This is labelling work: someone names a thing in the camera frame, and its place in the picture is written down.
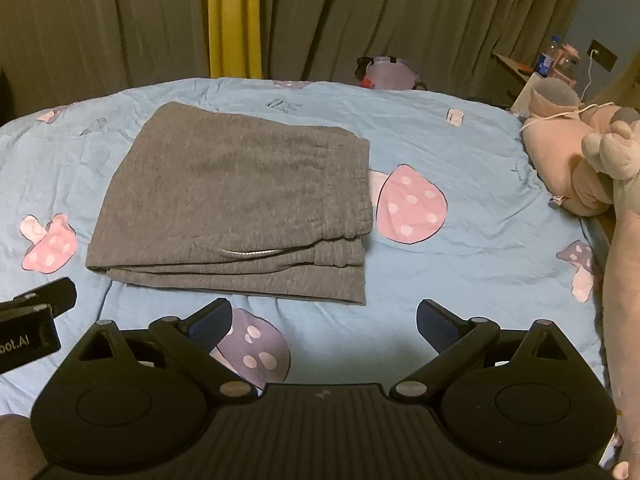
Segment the pink plush toy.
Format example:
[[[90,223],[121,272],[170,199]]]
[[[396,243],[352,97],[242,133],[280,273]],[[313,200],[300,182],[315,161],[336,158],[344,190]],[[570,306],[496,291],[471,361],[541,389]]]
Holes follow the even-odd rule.
[[[603,342],[617,428],[617,479],[639,475],[639,113],[615,104],[528,115],[526,152],[552,200],[579,217],[615,212],[604,266]]]

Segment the bedside table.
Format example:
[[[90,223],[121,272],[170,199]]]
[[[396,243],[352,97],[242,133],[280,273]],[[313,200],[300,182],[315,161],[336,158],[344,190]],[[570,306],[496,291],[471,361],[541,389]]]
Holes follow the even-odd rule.
[[[502,54],[493,53],[491,58],[486,92],[492,104],[521,116],[550,116],[578,109],[579,96],[564,80],[534,73],[525,75],[520,63]]]

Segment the purple bag behind bed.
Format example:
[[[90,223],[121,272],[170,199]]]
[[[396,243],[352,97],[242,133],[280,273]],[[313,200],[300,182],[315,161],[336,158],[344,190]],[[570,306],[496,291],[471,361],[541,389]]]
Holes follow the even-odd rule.
[[[394,56],[363,56],[355,76],[363,88],[372,90],[426,90],[427,86],[403,60]]]

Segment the plastic bottle blue label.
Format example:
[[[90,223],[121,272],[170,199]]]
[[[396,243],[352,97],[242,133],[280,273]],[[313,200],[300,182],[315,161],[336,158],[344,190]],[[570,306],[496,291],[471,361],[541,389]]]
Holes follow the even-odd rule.
[[[552,67],[559,55],[561,49],[561,38],[558,35],[552,35],[551,38],[544,44],[541,49],[538,60],[535,65],[535,72],[546,78],[552,70]]]

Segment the olive grey curtain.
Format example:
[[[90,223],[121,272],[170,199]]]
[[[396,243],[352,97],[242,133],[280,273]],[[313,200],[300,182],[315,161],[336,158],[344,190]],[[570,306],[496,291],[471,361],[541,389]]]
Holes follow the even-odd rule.
[[[395,55],[428,88],[477,96],[493,53],[530,61],[577,0],[260,0],[262,78],[354,82]],[[1,117],[211,77],[206,0],[1,0]]]

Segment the pink cup on table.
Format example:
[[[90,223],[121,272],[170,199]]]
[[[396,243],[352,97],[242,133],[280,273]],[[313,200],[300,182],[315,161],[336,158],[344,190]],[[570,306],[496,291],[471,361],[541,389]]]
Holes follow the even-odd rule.
[[[563,44],[561,53],[555,63],[555,73],[567,82],[570,86],[574,86],[575,72],[579,63],[579,52],[570,44]]]

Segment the yellow curtain strip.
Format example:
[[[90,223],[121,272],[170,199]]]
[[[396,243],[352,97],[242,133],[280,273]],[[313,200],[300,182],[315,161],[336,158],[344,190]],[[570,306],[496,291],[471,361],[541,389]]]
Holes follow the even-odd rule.
[[[209,73],[262,79],[260,0],[206,0]]]

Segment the black wall socket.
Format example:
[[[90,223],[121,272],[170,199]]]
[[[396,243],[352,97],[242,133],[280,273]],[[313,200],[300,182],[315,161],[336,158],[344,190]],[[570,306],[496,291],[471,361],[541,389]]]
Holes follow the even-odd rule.
[[[612,72],[612,69],[618,59],[618,56],[615,53],[595,39],[591,40],[591,44],[587,50],[587,55],[593,59],[593,62],[599,64],[609,73]]]

